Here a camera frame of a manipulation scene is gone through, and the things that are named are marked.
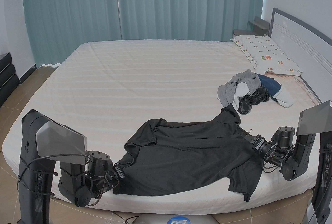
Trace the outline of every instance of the blue round logo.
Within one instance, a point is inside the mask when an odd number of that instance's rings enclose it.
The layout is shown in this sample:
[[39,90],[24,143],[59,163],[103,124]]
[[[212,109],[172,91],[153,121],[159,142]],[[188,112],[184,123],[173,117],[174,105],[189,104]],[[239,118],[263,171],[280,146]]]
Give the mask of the blue round logo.
[[177,216],[172,217],[167,224],[191,224],[191,222],[188,218]]

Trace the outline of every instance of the headboard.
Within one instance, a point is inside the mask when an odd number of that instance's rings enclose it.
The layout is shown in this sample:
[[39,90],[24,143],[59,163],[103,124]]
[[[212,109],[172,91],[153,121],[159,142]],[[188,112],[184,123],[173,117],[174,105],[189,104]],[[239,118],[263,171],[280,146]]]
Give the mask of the headboard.
[[273,8],[269,36],[303,70],[301,78],[321,101],[332,100],[332,39]]

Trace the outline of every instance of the white garment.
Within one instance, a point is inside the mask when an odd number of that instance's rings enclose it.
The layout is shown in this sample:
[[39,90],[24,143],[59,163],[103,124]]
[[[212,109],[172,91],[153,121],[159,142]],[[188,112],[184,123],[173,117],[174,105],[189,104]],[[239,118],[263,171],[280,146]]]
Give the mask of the white garment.
[[276,98],[278,103],[285,108],[293,105],[293,98],[283,85],[281,85],[280,90],[272,97]]
[[247,83],[241,82],[236,86],[234,93],[234,101],[232,103],[235,110],[239,109],[240,99],[249,93],[249,88]]

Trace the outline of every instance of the gray cloth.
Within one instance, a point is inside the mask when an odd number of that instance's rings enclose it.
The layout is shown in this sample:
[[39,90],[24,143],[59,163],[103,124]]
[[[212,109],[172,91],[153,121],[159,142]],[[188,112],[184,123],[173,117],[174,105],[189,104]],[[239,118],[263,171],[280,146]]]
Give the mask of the gray cloth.
[[225,85],[218,87],[218,98],[223,107],[227,107],[233,103],[236,87],[241,82],[247,84],[250,95],[252,95],[262,85],[258,75],[251,72],[249,69],[245,72],[236,74]]

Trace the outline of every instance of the black t-shirt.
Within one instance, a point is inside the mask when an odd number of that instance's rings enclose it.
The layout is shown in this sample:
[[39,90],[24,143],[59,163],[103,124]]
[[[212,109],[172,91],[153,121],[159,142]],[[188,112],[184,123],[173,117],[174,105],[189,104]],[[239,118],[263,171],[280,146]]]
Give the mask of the black t-shirt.
[[243,139],[233,106],[212,121],[169,123],[149,120],[124,145],[118,162],[126,174],[114,194],[159,196],[193,190],[221,178],[228,190],[249,201],[262,173],[262,159]]

